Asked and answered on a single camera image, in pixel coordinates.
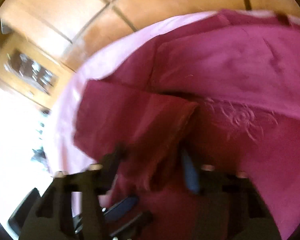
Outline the pink bedspread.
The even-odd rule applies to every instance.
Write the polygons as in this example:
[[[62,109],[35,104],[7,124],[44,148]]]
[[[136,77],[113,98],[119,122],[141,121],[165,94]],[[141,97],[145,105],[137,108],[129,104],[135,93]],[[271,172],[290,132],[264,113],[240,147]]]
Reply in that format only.
[[[192,216],[184,152],[248,176],[283,227],[300,220],[300,19],[202,12],[150,25],[94,54],[55,103],[51,171],[80,171],[127,145],[104,205],[130,193],[164,217]]]

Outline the dark red long-sleeve shirt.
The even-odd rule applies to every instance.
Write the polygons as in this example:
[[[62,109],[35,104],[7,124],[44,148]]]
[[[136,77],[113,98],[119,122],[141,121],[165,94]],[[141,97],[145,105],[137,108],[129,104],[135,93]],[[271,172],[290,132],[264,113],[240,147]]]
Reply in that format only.
[[[85,87],[74,145],[126,145],[108,205],[129,194],[141,239],[300,238],[300,25],[223,11],[159,35]]]

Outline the wooden cabinet with shelves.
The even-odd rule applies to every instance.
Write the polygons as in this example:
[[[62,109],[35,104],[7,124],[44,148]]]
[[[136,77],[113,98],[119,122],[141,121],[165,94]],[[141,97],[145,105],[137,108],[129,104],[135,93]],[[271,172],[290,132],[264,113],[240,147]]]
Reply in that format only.
[[[73,70],[0,21],[0,86],[51,109]]]

